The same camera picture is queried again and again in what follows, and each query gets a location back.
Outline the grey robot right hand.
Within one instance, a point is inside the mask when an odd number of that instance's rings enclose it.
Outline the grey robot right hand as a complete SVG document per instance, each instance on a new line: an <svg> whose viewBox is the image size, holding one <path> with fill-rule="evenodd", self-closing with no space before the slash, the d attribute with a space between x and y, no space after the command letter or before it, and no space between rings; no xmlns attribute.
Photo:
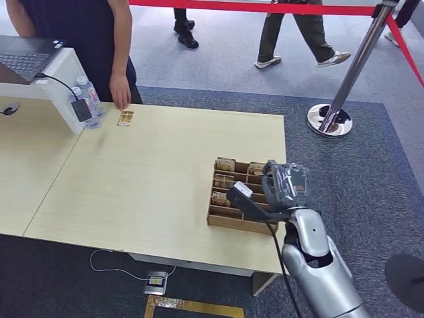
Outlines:
<svg viewBox="0 0 424 318"><path fill-rule="evenodd" d="M262 168L261 184L272 213L306 207L311 200L309 170L301 164L269 160Z"/></svg>

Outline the person's left hand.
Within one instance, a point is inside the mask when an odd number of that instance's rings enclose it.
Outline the person's left hand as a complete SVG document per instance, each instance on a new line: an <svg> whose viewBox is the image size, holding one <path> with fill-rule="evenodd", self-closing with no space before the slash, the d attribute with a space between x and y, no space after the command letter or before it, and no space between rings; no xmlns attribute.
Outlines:
<svg viewBox="0 0 424 318"><path fill-rule="evenodd" d="M119 110L124 110L131 101L131 93L126 75L112 72L109 83L112 101Z"/></svg>

